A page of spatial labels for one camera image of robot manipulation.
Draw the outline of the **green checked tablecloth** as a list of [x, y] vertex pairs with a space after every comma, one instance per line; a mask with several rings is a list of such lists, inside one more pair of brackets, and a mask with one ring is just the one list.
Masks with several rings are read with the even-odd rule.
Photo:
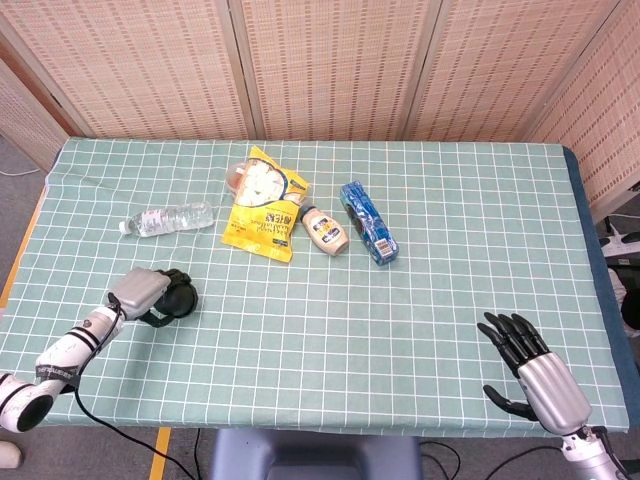
[[[484, 395], [523, 392], [477, 329], [518, 313], [569, 366], [591, 422], [640, 424], [640, 377], [620, 325], [577, 162], [558, 144], [265, 142], [339, 223], [359, 181], [399, 246], [377, 265], [358, 237], [332, 257], [302, 227], [282, 263], [222, 242], [228, 167], [247, 141], [92, 140], [60, 150], [0, 317], [0, 372], [37, 357], [131, 269], [176, 268], [199, 302], [140, 321], [87, 368], [81, 399], [120, 425], [259, 425], [442, 435], [539, 435]], [[211, 226], [123, 235], [141, 212], [208, 202]]]

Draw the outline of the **beige mayonnaise squeeze bottle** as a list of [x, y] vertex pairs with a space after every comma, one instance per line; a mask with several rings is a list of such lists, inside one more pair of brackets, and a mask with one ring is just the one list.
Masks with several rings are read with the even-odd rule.
[[316, 206], [303, 205], [300, 221], [312, 242], [324, 253], [337, 256], [347, 249], [349, 238], [345, 229]]

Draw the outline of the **blue cookie box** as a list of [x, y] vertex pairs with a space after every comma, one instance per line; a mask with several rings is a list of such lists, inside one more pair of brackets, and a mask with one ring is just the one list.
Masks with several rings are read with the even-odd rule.
[[363, 185], [359, 181], [343, 185], [340, 200], [374, 262], [382, 266], [395, 260], [399, 246]]

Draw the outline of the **woven folding screen panel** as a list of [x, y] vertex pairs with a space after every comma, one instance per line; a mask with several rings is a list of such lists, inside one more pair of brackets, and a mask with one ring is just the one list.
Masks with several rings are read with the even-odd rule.
[[88, 136], [245, 139], [216, 0], [0, 0], [37, 75]]
[[45, 172], [69, 138], [1, 57], [0, 135]]
[[520, 141], [620, 0], [436, 0], [403, 136]]
[[396, 140], [443, 0], [227, 0], [257, 135]]
[[576, 155], [598, 222], [640, 183], [640, 1], [623, 0], [541, 108], [525, 139]]

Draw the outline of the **black bulky object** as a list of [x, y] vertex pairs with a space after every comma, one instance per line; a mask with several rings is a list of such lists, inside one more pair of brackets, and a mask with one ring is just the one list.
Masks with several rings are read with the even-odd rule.
[[640, 337], [640, 288], [627, 289], [611, 268], [608, 269], [608, 274], [627, 336]]

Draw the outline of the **black round container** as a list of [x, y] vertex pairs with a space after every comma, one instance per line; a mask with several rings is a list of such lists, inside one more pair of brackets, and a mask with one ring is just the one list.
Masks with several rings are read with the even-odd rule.
[[158, 273], [168, 277], [170, 283], [165, 293], [154, 304], [155, 310], [173, 318], [190, 315], [198, 303], [198, 294], [191, 277], [178, 269], [158, 270]]

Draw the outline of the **yellow snack bag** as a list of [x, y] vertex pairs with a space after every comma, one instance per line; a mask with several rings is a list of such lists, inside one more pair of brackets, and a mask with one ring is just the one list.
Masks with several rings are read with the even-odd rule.
[[288, 263], [291, 235], [310, 184], [257, 146], [248, 154], [242, 191], [233, 198], [222, 242]]

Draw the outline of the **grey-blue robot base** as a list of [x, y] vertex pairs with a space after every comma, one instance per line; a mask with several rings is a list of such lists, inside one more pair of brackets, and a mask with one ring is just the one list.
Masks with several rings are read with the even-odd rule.
[[423, 472], [415, 437], [226, 428], [210, 480], [423, 480]]

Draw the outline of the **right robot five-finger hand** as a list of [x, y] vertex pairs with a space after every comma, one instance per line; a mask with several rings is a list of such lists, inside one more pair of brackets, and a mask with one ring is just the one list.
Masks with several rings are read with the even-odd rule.
[[478, 329], [496, 347], [518, 381], [526, 401], [512, 401], [485, 385], [483, 391], [502, 411], [539, 423], [547, 432], [568, 436], [585, 427], [591, 404], [566, 363], [549, 349], [536, 328], [524, 317], [484, 314]]

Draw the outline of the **black round lid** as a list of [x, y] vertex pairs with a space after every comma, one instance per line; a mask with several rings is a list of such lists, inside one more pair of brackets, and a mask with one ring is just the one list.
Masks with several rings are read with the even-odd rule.
[[158, 302], [155, 309], [164, 316], [170, 316], [174, 319], [184, 318], [190, 315], [196, 308], [197, 301], [186, 302], [178, 299], [176, 301]]

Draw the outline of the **clear plastic water bottle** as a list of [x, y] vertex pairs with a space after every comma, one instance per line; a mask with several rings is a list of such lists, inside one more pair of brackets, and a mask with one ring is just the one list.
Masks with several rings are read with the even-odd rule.
[[213, 206], [208, 202], [199, 202], [147, 210], [121, 221], [118, 228], [123, 235], [149, 238], [197, 230], [211, 226], [213, 222]]

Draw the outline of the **clear plastic food package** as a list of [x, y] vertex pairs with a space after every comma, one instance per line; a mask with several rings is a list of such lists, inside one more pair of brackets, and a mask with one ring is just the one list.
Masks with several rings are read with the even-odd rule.
[[243, 162], [230, 165], [226, 171], [226, 186], [233, 198], [243, 189], [247, 169], [248, 163]]

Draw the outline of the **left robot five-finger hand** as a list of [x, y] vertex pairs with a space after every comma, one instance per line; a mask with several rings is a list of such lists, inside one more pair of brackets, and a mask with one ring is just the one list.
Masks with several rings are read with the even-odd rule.
[[107, 299], [120, 307], [126, 321], [140, 320], [151, 327], [162, 328], [177, 320], [154, 308], [169, 283], [169, 278], [158, 270], [136, 267], [110, 288]]

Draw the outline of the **pale shoe tip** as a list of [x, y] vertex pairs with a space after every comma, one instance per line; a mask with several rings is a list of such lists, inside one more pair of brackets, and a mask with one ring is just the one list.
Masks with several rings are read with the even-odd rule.
[[0, 440], [0, 469], [17, 469], [22, 460], [22, 452], [16, 444]]

